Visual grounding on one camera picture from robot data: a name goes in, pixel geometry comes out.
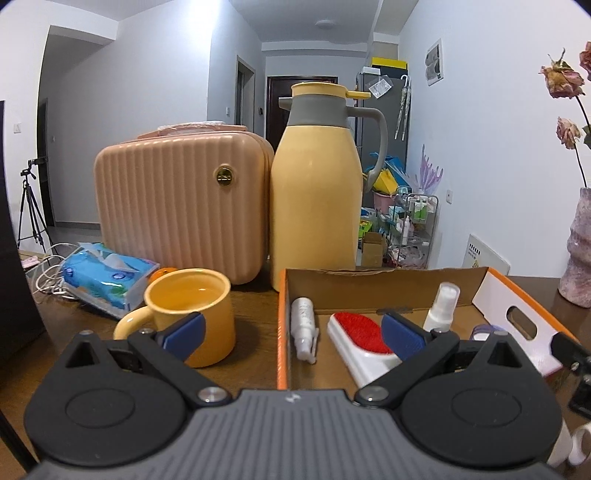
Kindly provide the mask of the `blue tissue pack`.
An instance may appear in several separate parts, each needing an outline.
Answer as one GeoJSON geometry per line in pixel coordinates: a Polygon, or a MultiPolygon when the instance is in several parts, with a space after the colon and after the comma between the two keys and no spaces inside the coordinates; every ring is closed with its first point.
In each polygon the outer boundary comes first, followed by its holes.
{"type": "Polygon", "coordinates": [[[64,289],[116,319],[138,308],[157,262],[120,255],[102,243],[80,243],[61,264],[64,289]]]}

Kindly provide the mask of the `white red lint brush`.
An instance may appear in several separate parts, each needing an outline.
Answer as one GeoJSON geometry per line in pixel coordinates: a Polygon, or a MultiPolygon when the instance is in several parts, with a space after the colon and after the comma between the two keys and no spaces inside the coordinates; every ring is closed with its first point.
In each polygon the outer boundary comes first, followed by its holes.
{"type": "Polygon", "coordinates": [[[381,326],[365,315],[335,312],[329,318],[327,332],[359,388],[402,362],[384,343],[381,326]]]}

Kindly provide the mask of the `green spray bottle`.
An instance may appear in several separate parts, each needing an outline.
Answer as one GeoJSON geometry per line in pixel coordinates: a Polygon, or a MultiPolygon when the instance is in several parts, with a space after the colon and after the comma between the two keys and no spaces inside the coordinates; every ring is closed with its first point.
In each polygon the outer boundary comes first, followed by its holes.
{"type": "Polygon", "coordinates": [[[453,283],[443,282],[439,285],[435,301],[423,325],[426,331],[448,332],[451,330],[460,293],[460,288],[453,283]]]}

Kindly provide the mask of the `pink textured vase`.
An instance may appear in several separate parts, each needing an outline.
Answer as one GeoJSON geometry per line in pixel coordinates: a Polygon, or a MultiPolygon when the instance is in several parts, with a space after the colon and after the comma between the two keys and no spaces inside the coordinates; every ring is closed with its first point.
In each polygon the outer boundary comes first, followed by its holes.
{"type": "Polygon", "coordinates": [[[567,241],[567,251],[570,257],[558,288],[563,298],[585,309],[589,309],[591,304],[590,211],[590,189],[581,188],[567,241]]]}

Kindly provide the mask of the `small round white container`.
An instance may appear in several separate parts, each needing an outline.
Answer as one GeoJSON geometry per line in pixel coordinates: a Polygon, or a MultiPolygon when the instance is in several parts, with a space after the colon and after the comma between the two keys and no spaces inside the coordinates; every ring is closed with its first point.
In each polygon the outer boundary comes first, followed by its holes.
{"type": "Polygon", "coordinates": [[[484,342],[491,335],[499,333],[500,335],[507,334],[507,331],[497,325],[481,324],[477,325],[471,332],[470,341],[484,342]]]}

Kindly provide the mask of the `grey refrigerator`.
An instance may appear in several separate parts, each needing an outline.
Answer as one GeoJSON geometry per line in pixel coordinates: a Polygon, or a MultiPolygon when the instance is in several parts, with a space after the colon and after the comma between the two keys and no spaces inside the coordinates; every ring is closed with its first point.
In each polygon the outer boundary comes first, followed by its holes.
{"type": "MultiPolygon", "coordinates": [[[[384,82],[378,87],[379,97],[374,94],[370,99],[360,100],[362,107],[380,110],[387,122],[388,149],[387,156],[397,160],[398,165],[405,170],[407,166],[410,90],[408,76],[396,73],[394,69],[383,68],[381,75],[359,73],[356,76],[356,86],[360,91],[370,91],[370,86],[384,82]]],[[[355,127],[356,148],[362,162],[363,171],[368,171],[377,162],[380,150],[380,128],[372,119],[356,118],[355,127]]]]}

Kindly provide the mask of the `black monitor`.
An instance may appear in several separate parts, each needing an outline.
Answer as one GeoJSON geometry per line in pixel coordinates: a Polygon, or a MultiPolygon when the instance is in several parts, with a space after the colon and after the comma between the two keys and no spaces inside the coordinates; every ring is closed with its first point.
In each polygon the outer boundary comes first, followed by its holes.
{"type": "Polygon", "coordinates": [[[46,329],[14,239],[4,168],[4,102],[1,102],[0,116],[0,361],[4,368],[46,329]]]}

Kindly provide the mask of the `white tape roll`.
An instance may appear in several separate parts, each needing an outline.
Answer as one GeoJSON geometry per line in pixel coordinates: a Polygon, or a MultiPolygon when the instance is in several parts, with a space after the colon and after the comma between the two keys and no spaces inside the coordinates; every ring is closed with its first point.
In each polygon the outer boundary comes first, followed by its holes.
{"type": "Polygon", "coordinates": [[[585,423],[571,432],[565,421],[562,422],[559,437],[547,460],[551,467],[564,462],[578,467],[590,461],[590,423],[585,423]]]}

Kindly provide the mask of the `peach ribbed suitcase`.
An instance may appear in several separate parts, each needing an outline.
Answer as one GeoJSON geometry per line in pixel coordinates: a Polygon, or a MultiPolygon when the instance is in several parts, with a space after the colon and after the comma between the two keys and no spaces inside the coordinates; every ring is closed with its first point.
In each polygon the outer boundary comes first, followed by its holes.
{"type": "Polygon", "coordinates": [[[263,137],[223,123],[172,125],[104,148],[93,170],[104,244],[249,283],[269,254],[273,155],[263,137]]]}

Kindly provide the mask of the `yellow ceramic mug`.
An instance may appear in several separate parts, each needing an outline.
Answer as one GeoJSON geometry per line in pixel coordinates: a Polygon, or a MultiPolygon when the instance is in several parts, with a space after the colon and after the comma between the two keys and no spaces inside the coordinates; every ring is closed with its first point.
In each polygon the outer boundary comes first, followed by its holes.
{"type": "Polygon", "coordinates": [[[115,326],[113,338],[154,326],[162,331],[191,312],[205,317],[204,342],[186,363],[192,368],[214,365],[235,347],[235,315],[225,275],[207,269],[181,269],[151,283],[144,292],[145,305],[125,315],[115,326]]]}

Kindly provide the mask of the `orange red cardboard box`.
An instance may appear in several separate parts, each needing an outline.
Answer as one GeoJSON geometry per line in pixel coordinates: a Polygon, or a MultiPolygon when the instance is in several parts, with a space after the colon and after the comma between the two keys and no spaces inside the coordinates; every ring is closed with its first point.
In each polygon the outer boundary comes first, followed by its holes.
{"type": "Polygon", "coordinates": [[[550,341],[567,328],[511,279],[490,267],[443,270],[297,270],[280,274],[277,312],[276,386],[286,389],[355,390],[355,382],[335,347],[318,349],[314,365],[297,361],[290,338],[290,305],[300,297],[311,300],[322,337],[329,315],[365,314],[380,321],[384,310],[401,312],[423,323],[439,286],[451,282],[460,288],[452,329],[469,338],[484,323],[511,333],[553,390],[565,381],[563,366],[550,353],[550,341]]]}

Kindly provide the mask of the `orange fruit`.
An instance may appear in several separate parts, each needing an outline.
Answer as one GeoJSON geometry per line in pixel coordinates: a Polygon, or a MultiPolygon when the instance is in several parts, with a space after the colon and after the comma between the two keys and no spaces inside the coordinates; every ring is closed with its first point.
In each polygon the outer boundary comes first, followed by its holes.
{"type": "Polygon", "coordinates": [[[170,273],[173,273],[177,271],[177,268],[174,267],[162,267],[159,268],[157,270],[155,270],[148,278],[148,283],[151,284],[153,282],[155,282],[156,280],[162,278],[165,275],[168,275],[170,273]]]}

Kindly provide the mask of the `yellow box on refrigerator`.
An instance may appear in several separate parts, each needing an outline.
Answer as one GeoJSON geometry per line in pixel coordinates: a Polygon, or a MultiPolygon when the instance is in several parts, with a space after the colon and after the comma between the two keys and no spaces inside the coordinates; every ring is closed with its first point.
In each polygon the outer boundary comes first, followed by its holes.
{"type": "Polygon", "coordinates": [[[372,65],[373,67],[379,67],[379,68],[394,68],[394,69],[400,69],[400,70],[407,70],[408,69],[408,63],[404,60],[390,59],[390,58],[376,57],[376,56],[372,57],[372,59],[370,60],[370,65],[372,65]]]}

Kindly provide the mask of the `yellow thermos jug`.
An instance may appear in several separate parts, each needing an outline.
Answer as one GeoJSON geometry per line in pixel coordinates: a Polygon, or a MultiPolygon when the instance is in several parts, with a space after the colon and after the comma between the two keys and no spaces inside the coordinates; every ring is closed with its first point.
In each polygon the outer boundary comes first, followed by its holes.
{"type": "Polygon", "coordinates": [[[383,169],[387,122],[375,108],[349,105],[370,93],[325,82],[297,83],[270,171],[270,267],[273,289],[287,269],[351,270],[356,265],[363,194],[383,169]],[[352,117],[380,128],[376,165],[363,173],[349,130],[352,117]]]}

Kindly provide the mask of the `small white spray bottle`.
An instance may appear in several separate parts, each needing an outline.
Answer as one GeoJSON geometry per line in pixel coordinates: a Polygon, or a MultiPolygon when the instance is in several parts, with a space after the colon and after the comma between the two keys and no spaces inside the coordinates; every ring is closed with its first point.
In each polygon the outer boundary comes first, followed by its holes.
{"type": "Polygon", "coordinates": [[[297,359],[308,364],[317,361],[318,334],[314,304],[310,298],[298,297],[290,306],[290,334],[297,359]]]}

